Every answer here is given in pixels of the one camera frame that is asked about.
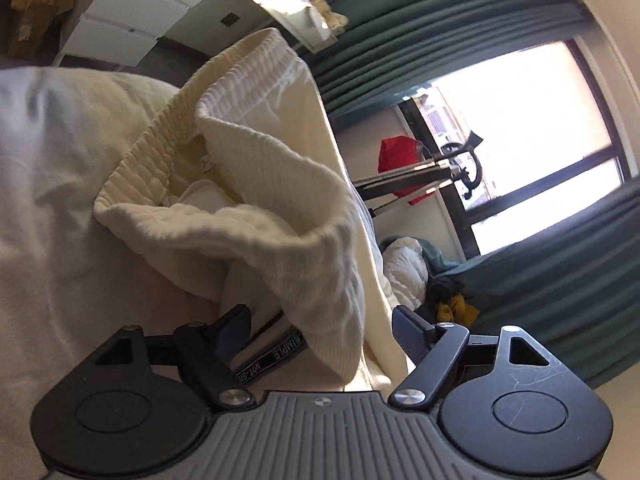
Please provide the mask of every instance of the ribbed gray panel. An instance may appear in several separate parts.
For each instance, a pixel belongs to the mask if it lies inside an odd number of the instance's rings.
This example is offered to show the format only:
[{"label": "ribbed gray panel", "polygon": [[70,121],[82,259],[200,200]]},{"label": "ribbed gray panel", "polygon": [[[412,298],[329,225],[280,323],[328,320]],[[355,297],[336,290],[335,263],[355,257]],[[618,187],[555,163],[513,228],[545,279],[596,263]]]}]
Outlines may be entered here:
[{"label": "ribbed gray panel", "polygon": [[[53,474],[49,480],[69,477]],[[147,480],[496,480],[455,451],[431,419],[376,392],[271,393],[220,416],[206,441]],[[579,480],[595,480],[594,474]]]}]

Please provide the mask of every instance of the window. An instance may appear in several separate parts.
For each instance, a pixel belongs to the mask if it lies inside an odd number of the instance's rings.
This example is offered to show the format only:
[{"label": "window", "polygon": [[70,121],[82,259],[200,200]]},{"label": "window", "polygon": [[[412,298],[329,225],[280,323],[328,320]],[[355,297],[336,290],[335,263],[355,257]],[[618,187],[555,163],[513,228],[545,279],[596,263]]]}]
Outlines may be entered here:
[{"label": "window", "polygon": [[[441,190],[468,258],[571,216],[629,177],[610,111],[573,41],[453,72],[400,109],[432,153],[471,131],[484,139],[471,198],[461,182]],[[470,156],[458,161],[475,177]]]}]

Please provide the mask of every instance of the black label strip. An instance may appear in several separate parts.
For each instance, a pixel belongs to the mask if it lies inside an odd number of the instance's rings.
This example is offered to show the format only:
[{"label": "black label strip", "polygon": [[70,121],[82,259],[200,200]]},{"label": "black label strip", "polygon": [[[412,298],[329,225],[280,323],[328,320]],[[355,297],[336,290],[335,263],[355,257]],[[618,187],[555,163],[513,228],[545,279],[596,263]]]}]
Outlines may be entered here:
[{"label": "black label strip", "polygon": [[242,384],[255,381],[263,373],[273,367],[280,366],[293,359],[306,348],[306,340],[302,332],[297,328],[287,332],[283,338],[252,358],[247,364],[242,365],[234,372],[236,379]]}]

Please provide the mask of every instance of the white bed sheet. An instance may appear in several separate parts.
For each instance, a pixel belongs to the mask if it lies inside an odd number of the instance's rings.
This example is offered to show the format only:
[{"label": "white bed sheet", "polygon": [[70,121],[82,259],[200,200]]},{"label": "white bed sheet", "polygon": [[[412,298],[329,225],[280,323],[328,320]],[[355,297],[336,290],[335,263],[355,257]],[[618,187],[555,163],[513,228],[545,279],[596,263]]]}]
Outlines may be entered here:
[{"label": "white bed sheet", "polygon": [[94,199],[176,89],[136,75],[0,72],[0,477],[44,473],[40,397],[124,324],[170,333],[211,305],[95,221]]}]

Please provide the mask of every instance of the window pane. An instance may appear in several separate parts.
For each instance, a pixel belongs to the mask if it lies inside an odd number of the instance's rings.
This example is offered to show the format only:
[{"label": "window pane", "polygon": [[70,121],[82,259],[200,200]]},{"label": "window pane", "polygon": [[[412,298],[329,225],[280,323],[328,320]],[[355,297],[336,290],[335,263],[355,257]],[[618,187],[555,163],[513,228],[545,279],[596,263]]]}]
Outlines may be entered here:
[{"label": "window pane", "polygon": [[524,240],[583,210],[620,186],[615,160],[585,171],[572,179],[525,200],[473,229],[481,254]]},{"label": "window pane", "polygon": [[[464,142],[470,130],[484,139],[476,149],[484,182],[471,200],[463,199],[467,209],[610,145],[589,86],[564,43],[497,57],[432,85],[415,101],[436,143]],[[470,160],[463,165],[473,167]],[[461,183],[456,187],[466,191]]]}]

